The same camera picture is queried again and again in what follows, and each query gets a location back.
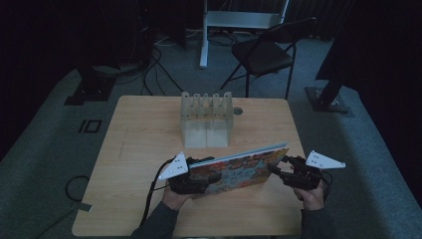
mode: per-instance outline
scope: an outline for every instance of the book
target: book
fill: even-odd
[[[221,173],[218,182],[210,184],[204,194],[195,198],[264,183],[271,175],[267,163],[279,164],[288,150],[286,143],[280,143],[190,164],[190,178]]]

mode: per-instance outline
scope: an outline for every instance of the person's arm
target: person's arm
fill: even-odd
[[[304,203],[301,239],[337,238],[334,223],[325,209],[322,182],[314,190],[293,188],[293,191]]]
[[[161,201],[140,227],[130,235],[132,239],[171,239],[179,209],[192,195],[179,195],[169,187],[164,189]]]

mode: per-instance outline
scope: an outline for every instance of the person's hand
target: person's hand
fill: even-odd
[[[324,208],[322,181],[313,190],[306,191],[295,187],[292,187],[292,189],[298,200],[304,203],[305,210],[320,210]]]
[[[161,201],[173,210],[179,210],[194,194],[180,195],[173,192],[169,186],[165,187]]]

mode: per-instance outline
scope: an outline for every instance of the dark sleeve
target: dark sleeve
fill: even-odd
[[[301,239],[334,239],[337,232],[334,223],[325,208],[320,210],[302,210]]]
[[[131,239],[171,239],[179,211],[167,207],[163,202],[155,207],[142,226],[130,235]]]

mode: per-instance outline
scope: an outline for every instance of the gray carpet floor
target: gray carpet floor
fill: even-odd
[[[335,221],[339,238],[422,238],[421,208],[357,92],[343,88],[339,94],[351,108],[353,117],[313,111],[305,87],[323,88],[326,84],[326,81],[315,81],[315,77],[330,45],[331,42],[316,39],[299,42],[288,102],[306,155],[315,150],[347,164],[345,169],[329,170],[333,185],[326,207]],[[160,64],[184,91],[221,95],[230,91],[234,97],[244,97],[243,80],[219,90],[236,65],[230,48],[210,45],[208,67],[200,69],[200,46],[199,40],[192,39],[185,49],[165,41],[156,47],[162,54]],[[158,58],[158,52],[154,51],[154,56]],[[105,67],[98,69],[115,72]],[[283,98],[287,75],[288,71],[280,71],[253,79],[250,97]],[[154,95],[181,94],[159,67],[149,71],[145,78]],[[64,106],[80,80],[78,72],[71,71],[57,83],[1,161],[2,239],[76,238],[72,234],[76,203],[67,197],[65,185],[74,176],[91,175],[118,98],[148,95],[142,90],[142,76],[122,77],[117,79],[107,102]],[[80,131],[84,120],[101,120],[102,124],[98,132],[84,132]],[[72,190],[76,196],[82,196],[84,184]]]

